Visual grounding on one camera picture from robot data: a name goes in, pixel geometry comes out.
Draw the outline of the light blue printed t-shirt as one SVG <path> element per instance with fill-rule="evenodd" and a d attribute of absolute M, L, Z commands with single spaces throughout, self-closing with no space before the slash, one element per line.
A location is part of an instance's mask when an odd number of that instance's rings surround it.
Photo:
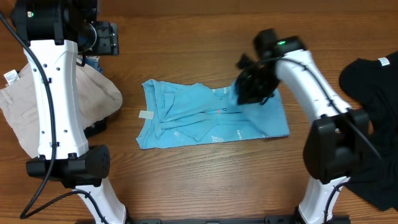
<path fill-rule="evenodd" d="M 142 84 L 147 108 L 136 141 L 141 149 L 281 138 L 290 134 L 279 91 L 263 105 L 237 103 L 233 87 L 211 89 L 148 80 Z"/>

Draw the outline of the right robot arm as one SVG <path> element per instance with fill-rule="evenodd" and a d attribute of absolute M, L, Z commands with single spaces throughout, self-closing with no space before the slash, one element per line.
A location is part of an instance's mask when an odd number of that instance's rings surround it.
<path fill-rule="evenodd" d="M 278 38 L 274 29 L 260 31 L 253 40 L 259 60 L 242 55 L 241 70 L 233 84 L 239 106 L 262 106 L 285 83 L 303 108 L 310 131 L 303 160 L 310 174 L 305 196 L 291 215 L 267 215 L 264 223 L 350 224 L 347 215 L 334 215 L 333 207 L 353 172 L 360 167 L 369 118 L 354 110 L 328 84 L 298 36 Z"/>

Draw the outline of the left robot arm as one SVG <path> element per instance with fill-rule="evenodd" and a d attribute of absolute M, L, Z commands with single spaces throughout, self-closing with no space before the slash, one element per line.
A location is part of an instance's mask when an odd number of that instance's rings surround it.
<path fill-rule="evenodd" d="M 40 128 L 37 156 L 26 168 L 29 176 L 60 182 L 68 195 L 80 196 L 95 223 L 130 223 L 108 178 L 109 149 L 88 144 L 80 118 L 77 57 L 119 53 L 117 25 L 97 13 L 97 1 L 15 3 L 7 28 L 32 70 Z"/>

